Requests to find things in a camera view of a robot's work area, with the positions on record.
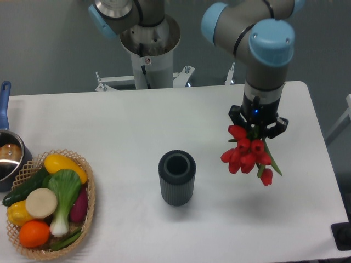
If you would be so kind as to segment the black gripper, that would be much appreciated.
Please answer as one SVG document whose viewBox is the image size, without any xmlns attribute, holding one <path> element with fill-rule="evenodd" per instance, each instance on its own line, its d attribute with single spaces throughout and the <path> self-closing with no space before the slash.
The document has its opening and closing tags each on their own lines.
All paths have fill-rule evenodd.
<svg viewBox="0 0 351 263">
<path fill-rule="evenodd" d="M 251 125 L 266 127 L 275 123 L 265 131 L 265 136 L 273 139 L 285 132 L 289 123 L 288 119 L 278 117 L 279 102 L 280 98 L 268 103 L 261 96 L 249 98 L 244 93 L 241 107 L 232 105 L 228 115 L 234 125 L 244 129 L 250 129 Z"/>
</svg>

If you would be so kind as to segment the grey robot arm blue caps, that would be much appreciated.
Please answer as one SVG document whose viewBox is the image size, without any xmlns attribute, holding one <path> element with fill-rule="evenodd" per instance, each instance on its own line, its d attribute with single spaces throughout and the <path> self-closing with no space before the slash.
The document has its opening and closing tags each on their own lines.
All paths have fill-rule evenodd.
<svg viewBox="0 0 351 263">
<path fill-rule="evenodd" d="M 231 107 L 229 117 L 243 128 L 257 129 L 262 139 L 288 126 L 278 115 L 295 44 L 286 19 L 303 6 L 303 1 L 244 1 L 235 7 L 218 2 L 201 20 L 202 35 L 246 65 L 243 101 Z M 129 52 L 137 89 L 174 87 L 180 28 L 165 13 L 164 1 L 94 1 L 88 12 L 105 37 L 118 37 Z"/>
</svg>

